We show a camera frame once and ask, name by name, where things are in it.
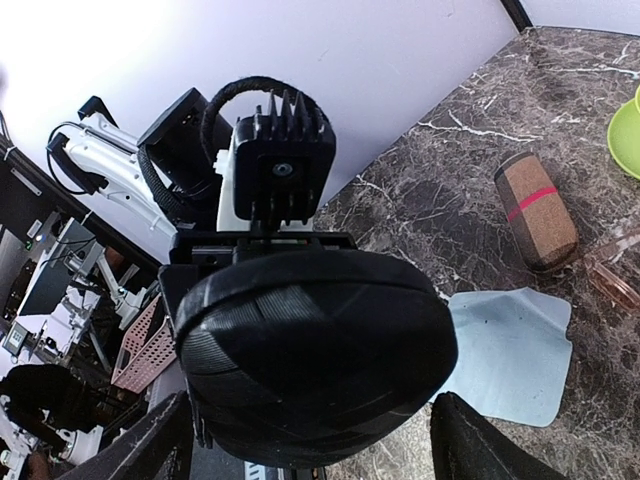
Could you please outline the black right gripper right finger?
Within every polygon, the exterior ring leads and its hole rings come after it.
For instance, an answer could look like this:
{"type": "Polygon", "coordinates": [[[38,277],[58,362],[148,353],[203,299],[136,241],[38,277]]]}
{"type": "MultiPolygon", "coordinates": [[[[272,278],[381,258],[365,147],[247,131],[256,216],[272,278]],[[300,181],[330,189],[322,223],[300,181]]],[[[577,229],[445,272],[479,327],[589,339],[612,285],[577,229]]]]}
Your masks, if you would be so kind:
{"type": "Polygon", "coordinates": [[[433,403],[430,438],[438,480],[564,477],[518,447],[452,392],[438,395],[433,403]]]}

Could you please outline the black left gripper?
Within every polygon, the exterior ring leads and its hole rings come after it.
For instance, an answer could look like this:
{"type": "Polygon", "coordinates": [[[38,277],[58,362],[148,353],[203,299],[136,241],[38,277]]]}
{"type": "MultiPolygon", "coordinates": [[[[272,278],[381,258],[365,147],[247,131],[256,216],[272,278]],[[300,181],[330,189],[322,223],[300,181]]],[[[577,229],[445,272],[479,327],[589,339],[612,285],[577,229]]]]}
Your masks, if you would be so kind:
{"type": "Polygon", "coordinates": [[[281,231],[277,233],[179,231],[173,240],[169,263],[160,267],[164,308],[173,338],[178,337],[178,308],[185,295],[201,280],[239,262],[290,251],[355,250],[348,233],[281,231]]]}

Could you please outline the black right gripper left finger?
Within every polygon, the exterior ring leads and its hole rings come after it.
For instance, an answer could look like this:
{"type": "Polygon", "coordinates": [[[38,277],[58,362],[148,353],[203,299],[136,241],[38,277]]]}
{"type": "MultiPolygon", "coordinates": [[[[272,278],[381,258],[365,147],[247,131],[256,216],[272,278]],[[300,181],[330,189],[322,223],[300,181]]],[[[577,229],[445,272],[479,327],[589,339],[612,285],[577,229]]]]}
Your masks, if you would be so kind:
{"type": "Polygon", "coordinates": [[[112,445],[62,477],[187,479],[193,452],[191,405],[184,391],[165,398],[112,445]]]}

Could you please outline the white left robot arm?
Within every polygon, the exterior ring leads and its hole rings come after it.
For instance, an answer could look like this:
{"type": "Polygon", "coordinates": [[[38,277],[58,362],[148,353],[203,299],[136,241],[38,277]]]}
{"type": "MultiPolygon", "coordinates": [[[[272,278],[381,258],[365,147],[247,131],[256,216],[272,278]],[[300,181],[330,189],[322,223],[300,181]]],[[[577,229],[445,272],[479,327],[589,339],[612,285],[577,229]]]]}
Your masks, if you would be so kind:
{"type": "Polygon", "coordinates": [[[82,193],[126,208],[171,241],[160,283],[176,336],[197,320],[187,305],[202,278],[251,258],[354,247],[347,233],[313,228],[336,150],[321,107],[264,76],[212,98],[190,89],[137,138],[92,97],[46,147],[82,193]]]}

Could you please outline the black checkered glasses case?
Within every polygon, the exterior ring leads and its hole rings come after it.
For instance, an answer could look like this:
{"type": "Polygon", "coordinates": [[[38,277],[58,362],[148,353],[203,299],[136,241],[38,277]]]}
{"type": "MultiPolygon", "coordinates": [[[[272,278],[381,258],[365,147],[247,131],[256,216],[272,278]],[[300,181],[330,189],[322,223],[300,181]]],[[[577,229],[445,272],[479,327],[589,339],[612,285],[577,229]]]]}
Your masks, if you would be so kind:
{"type": "Polygon", "coordinates": [[[458,357],[429,278],[358,250],[227,267],[183,297],[175,337],[198,435],[290,468],[339,462],[393,432],[458,357]]]}

